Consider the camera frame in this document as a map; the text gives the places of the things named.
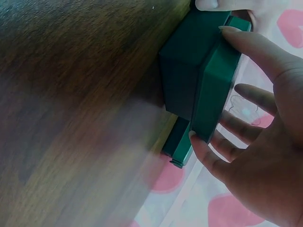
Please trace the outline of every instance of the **pink and white fabric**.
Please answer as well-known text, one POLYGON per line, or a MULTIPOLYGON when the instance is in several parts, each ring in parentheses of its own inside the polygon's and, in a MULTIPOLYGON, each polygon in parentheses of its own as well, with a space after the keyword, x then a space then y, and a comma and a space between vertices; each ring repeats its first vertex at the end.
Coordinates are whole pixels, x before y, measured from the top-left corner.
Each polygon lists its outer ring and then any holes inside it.
MULTIPOLYGON (((303 57, 303 1, 293 0, 268 33, 269 39, 288 52, 303 57)), ((251 60, 241 70, 237 83, 272 91, 272 84, 251 60)), ((254 125, 267 127, 273 117, 234 91, 226 109, 254 125)), ((218 129, 239 147, 245 147, 221 126, 218 129)), ((195 155, 184 169, 169 163, 130 227, 273 227, 248 211, 212 177, 195 155)))

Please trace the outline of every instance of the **wooden table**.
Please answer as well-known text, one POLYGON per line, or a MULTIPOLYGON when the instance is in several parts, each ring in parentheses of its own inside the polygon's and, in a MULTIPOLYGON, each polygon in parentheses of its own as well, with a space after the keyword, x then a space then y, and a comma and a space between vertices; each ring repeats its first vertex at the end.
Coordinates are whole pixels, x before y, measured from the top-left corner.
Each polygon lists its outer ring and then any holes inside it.
POLYGON ((176 119, 157 52, 188 5, 1 1, 1 227, 131 222, 176 119))

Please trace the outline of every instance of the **pink heart pattern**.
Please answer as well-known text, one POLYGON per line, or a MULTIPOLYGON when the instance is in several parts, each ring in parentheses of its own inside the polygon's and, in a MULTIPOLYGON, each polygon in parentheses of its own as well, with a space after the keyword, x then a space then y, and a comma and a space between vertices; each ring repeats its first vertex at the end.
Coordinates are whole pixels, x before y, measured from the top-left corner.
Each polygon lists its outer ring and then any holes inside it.
POLYGON ((280 16, 277 24, 291 46, 303 47, 303 11, 288 9, 280 16))
POLYGON ((208 204, 209 227, 246 227, 263 221, 230 194, 218 196, 208 204))

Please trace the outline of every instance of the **green plastic box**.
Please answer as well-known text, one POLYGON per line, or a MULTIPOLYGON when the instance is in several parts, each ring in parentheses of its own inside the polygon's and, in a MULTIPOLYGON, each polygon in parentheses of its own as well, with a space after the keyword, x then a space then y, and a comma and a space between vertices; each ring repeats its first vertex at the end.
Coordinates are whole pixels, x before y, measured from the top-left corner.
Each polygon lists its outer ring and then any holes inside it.
POLYGON ((191 155, 188 132, 210 142, 233 86, 241 53, 223 39, 223 25, 251 28, 230 12, 191 9, 159 53, 166 110, 179 117, 163 151, 180 168, 191 155))

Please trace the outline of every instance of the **hand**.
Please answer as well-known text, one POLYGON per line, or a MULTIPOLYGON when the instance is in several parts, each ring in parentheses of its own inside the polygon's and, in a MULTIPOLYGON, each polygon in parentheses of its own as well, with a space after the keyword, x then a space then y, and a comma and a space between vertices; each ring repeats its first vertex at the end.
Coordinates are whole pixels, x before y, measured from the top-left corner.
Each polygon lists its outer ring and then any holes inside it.
POLYGON ((199 10, 235 11, 246 9, 252 21, 254 32, 263 35, 266 35, 271 26, 277 22, 288 4, 289 0, 196 0, 196 6, 199 10))
POLYGON ((212 146, 193 132, 197 158, 244 206, 283 227, 303 226, 303 60, 260 34, 224 27, 223 36, 267 74, 274 94, 238 84, 235 90, 275 118, 266 128, 224 112, 220 124, 248 147, 235 147, 218 131, 212 146))

